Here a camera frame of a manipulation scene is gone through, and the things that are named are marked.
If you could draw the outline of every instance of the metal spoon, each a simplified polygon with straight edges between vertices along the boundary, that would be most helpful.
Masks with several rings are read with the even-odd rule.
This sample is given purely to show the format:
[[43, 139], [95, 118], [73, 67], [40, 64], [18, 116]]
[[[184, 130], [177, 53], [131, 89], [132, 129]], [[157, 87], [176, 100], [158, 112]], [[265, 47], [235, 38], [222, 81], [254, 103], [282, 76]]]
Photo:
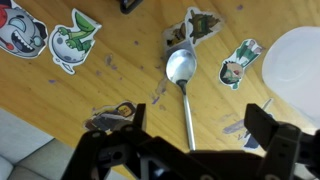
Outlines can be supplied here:
[[169, 57], [166, 68], [168, 79], [174, 84], [177, 84], [181, 88], [183, 93], [184, 110], [186, 113], [187, 132], [190, 150], [195, 150], [196, 145], [194, 142], [192, 118], [189, 101], [187, 97], [186, 86], [189, 80], [192, 78], [193, 74], [195, 73], [196, 68], [196, 58], [190, 51], [186, 49], [180, 49], [172, 53]]

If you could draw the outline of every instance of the wood grain surface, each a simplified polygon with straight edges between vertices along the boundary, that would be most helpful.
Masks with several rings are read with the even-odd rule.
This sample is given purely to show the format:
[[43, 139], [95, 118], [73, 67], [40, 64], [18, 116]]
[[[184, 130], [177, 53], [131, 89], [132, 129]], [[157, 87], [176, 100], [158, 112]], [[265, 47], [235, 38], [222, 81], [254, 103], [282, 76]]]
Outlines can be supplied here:
[[[53, 63], [48, 47], [33, 60], [0, 50], [0, 106], [70, 146], [75, 147], [85, 132], [82, 123], [92, 108], [130, 100], [147, 104], [150, 135], [188, 151], [180, 89], [167, 82], [166, 91], [158, 95], [157, 86], [166, 66], [161, 33], [182, 21], [190, 6], [219, 13], [226, 21], [217, 35], [196, 47], [198, 68], [187, 90], [197, 149], [241, 149], [244, 142], [238, 137], [245, 129], [231, 134], [223, 129], [243, 119], [247, 103], [262, 106], [269, 98], [274, 98], [268, 111], [275, 119], [314, 132], [311, 124], [268, 89], [261, 69], [266, 52], [285, 32], [320, 25], [319, 1], [146, 0], [129, 15], [121, 14], [116, 0], [16, 2], [46, 23], [49, 33], [57, 24], [72, 26], [73, 8], [102, 24], [86, 62], [75, 67], [73, 76]], [[248, 38], [264, 51], [233, 91], [218, 79], [221, 62]], [[111, 54], [117, 68], [105, 64]]]

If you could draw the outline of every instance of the black metal bracket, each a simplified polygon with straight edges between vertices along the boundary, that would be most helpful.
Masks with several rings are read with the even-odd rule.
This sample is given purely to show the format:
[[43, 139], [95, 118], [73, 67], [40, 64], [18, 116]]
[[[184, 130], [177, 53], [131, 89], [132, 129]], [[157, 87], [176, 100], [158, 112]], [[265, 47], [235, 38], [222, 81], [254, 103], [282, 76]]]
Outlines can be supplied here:
[[133, 2], [129, 1], [130, 0], [120, 0], [120, 11], [123, 14], [129, 14], [142, 2], [142, 0], [132, 0]]
[[266, 150], [265, 157], [244, 151], [185, 154], [144, 131], [145, 109], [145, 104], [138, 104], [132, 124], [110, 135], [85, 133], [62, 179], [103, 179], [111, 167], [123, 164], [136, 179], [300, 180], [293, 175], [296, 162], [319, 177], [320, 131], [304, 134], [291, 124], [278, 123], [255, 104], [247, 106], [245, 127]]

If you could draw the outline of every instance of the small figure sticker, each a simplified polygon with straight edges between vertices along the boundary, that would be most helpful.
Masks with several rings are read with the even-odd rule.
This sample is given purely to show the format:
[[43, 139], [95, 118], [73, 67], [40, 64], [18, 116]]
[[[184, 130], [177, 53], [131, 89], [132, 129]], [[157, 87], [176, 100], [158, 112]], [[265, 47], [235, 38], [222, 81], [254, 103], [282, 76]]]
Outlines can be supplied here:
[[13, 0], [0, 0], [0, 47], [26, 59], [36, 58], [46, 47], [47, 28]]
[[254, 39], [244, 40], [234, 53], [222, 62], [220, 81], [237, 90], [244, 76], [245, 68], [261, 54], [262, 48]]
[[219, 32], [222, 24], [223, 19], [218, 14], [188, 8], [184, 20], [165, 29], [162, 34], [167, 58], [178, 49], [187, 49], [196, 56], [194, 47]]
[[74, 27], [57, 25], [49, 38], [54, 63], [73, 75], [74, 66], [84, 63], [95, 43], [93, 36], [102, 27], [77, 9], [72, 10]]
[[212, 12], [202, 12], [198, 8], [188, 8], [185, 17], [187, 34], [192, 45], [197, 46], [201, 41], [208, 39], [222, 29], [223, 19]]
[[125, 101], [116, 106], [104, 106], [93, 112], [93, 116], [84, 122], [86, 130], [114, 131], [131, 123], [137, 105]]

